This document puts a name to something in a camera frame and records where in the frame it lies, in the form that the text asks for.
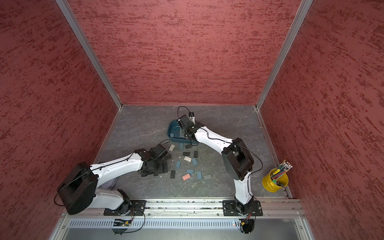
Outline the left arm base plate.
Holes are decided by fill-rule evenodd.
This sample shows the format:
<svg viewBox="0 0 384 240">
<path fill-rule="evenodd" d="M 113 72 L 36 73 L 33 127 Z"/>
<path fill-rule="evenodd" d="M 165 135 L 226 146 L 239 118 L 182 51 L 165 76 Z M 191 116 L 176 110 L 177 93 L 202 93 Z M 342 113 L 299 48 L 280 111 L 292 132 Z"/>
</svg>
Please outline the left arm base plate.
<svg viewBox="0 0 384 240">
<path fill-rule="evenodd" d="M 143 216 L 146 203 L 145 200 L 125 200 L 116 210 L 105 209 L 104 216 Z"/>
</svg>

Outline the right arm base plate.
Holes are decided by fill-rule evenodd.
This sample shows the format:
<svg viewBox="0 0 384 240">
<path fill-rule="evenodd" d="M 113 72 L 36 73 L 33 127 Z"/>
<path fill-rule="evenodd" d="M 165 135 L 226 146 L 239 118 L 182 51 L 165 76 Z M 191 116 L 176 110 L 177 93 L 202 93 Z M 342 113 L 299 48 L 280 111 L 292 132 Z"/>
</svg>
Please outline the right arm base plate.
<svg viewBox="0 0 384 240">
<path fill-rule="evenodd" d="M 252 200 L 245 205 L 237 201 L 223 201 L 223 212 L 226 217 L 247 217 L 248 215 L 256 217 L 263 216 L 261 202 L 257 200 Z"/>
</svg>

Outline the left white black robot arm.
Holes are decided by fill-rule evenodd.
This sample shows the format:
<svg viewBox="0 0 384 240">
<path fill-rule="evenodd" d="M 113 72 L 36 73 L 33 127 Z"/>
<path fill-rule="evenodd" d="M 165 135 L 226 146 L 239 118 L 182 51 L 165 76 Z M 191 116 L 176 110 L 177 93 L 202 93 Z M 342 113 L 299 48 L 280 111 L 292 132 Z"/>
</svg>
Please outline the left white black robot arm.
<svg viewBox="0 0 384 240">
<path fill-rule="evenodd" d="M 131 172 L 141 176 L 165 173 L 168 155 L 162 145 L 133 153 L 105 163 L 77 164 L 57 189 L 57 195 L 69 215 L 86 209 L 105 209 L 116 215 L 132 214 L 134 207 L 123 190 L 103 189 L 102 185 Z"/>
</svg>

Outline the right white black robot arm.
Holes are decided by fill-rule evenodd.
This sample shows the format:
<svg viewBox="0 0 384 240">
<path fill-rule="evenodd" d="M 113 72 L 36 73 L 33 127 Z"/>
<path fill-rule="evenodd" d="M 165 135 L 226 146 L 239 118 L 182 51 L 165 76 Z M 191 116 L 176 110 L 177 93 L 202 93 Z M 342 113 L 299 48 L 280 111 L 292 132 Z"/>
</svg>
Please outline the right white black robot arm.
<svg viewBox="0 0 384 240">
<path fill-rule="evenodd" d="M 176 120 L 182 130 L 182 136 L 190 141 L 205 144 L 223 157 L 227 173 L 234 179 L 235 210 L 242 216 L 252 212 L 256 200 L 251 190 L 250 176 L 255 163 L 252 152 L 240 138 L 223 137 L 200 123 L 193 123 L 188 118 Z"/>
</svg>

